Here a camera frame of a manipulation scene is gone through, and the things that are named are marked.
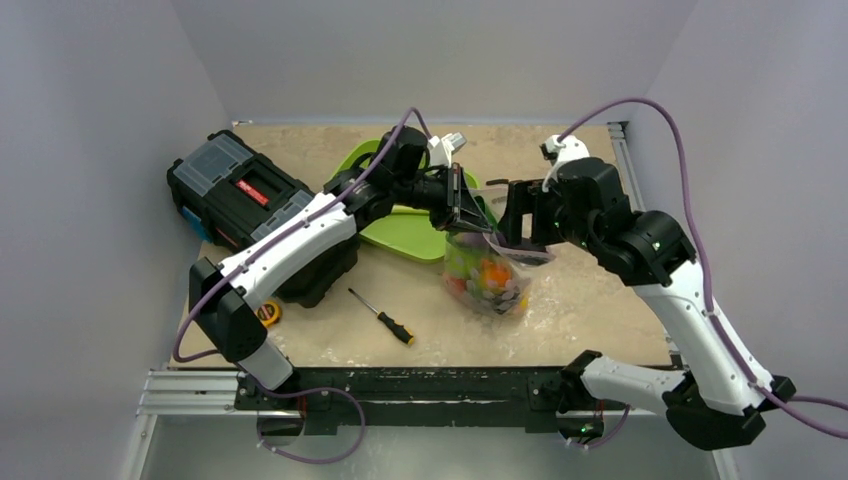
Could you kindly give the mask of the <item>green apple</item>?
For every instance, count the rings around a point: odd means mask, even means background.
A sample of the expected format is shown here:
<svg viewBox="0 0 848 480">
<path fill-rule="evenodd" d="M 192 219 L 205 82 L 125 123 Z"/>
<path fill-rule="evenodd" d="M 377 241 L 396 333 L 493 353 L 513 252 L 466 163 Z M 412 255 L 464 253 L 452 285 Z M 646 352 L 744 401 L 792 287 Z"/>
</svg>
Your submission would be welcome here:
<svg viewBox="0 0 848 480">
<path fill-rule="evenodd" d="M 445 273 L 454 278 L 468 279 L 474 266 L 473 255 L 463 248 L 447 244 L 444 255 Z"/>
</svg>

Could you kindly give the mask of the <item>clear zip top bag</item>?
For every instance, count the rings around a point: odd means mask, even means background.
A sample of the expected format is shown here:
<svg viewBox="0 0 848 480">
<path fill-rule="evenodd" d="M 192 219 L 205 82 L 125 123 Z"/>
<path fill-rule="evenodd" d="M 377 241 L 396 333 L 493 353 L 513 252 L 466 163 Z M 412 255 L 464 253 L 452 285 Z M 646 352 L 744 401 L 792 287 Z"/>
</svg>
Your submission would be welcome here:
<svg viewBox="0 0 848 480">
<path fill-rule="evenodd" d="M 446 234 L 442 279 L 446 290 L 479 314 L 520 317 L 538 270 L 556 259 L 522 237 L 509 246 L 499 232 Z"/>
</svg>

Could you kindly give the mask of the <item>orange fruit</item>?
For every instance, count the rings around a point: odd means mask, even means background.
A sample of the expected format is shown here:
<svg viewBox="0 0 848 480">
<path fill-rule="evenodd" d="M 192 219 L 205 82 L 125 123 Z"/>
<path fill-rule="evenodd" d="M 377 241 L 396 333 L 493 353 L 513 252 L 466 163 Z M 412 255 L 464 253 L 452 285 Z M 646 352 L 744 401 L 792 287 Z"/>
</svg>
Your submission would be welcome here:
<svg viewBox="0 0 848 480">
<path fill-rule="evenodd" d="M 502 292 L 514 286 L 514 272 L 508 263 L 484 259 L 481 266 L 481 282 L 490 292 Z"/>
</svg>

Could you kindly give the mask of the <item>black grape bunch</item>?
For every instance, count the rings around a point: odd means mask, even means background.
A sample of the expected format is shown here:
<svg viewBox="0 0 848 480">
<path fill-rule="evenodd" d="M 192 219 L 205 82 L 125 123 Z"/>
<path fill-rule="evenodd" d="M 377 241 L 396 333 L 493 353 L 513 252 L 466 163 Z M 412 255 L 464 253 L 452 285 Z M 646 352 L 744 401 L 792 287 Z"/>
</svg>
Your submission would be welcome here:
<svg viewBox="0 0 848 480">
<path fill-rule="evenodd" d="M 471 298 L 472 306 L 486 315 L 515 315 L 520 313 L 525 305 L 524 292 L 517 287 L 505 290 L 476 290 L 471 293 Z"/>
</svg>

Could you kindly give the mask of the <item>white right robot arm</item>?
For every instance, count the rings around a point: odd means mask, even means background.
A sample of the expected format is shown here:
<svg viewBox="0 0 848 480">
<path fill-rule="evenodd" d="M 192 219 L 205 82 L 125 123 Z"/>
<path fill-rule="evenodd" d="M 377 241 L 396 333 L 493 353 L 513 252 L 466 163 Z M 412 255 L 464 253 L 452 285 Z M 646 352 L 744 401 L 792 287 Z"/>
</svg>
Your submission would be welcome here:
<svg viewBox="0 0 848 480">
<path fill-rule="evenodd" d="M 558 243 L 582 248 L 650 308 L 687 362 L 686 370 L 664 371 L 587 350 L 562 369 L 562 411 L 617 401 L 664 417 L 687 443 L 713 451 L 751 444 L 765 429 L 764 413 L 795 394 L 718 311 L 680 224 L 634 209 L 603 160 L 568 162 L 549 180 L 510 181 L 498 237 L 525 254 Z"/>
</svg>

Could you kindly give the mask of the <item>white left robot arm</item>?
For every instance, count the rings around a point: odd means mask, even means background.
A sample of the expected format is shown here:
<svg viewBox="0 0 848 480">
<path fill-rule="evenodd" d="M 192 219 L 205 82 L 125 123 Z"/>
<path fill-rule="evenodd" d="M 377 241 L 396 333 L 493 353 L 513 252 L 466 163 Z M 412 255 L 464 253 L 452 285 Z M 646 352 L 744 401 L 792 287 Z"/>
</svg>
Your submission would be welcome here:
<svg viewBox="0 0 848 480">
<path fill-rule="evenodd" d="M 398 125 L 366 163 L 337 173 L 323 191 L 254 245 L 214 264 L 203 258 L 190 270 L 190 310 L 218 354 L 259 383 L 272 408 L 297 399 L 295 368 L 272 341 L 255 311 L 284 282 L 355 238 L 394 205 L 425 210 L 432 227 L 448 232 L 487 232 L 454 155 L 463 134 L 429 136 Z"/>
</svg>

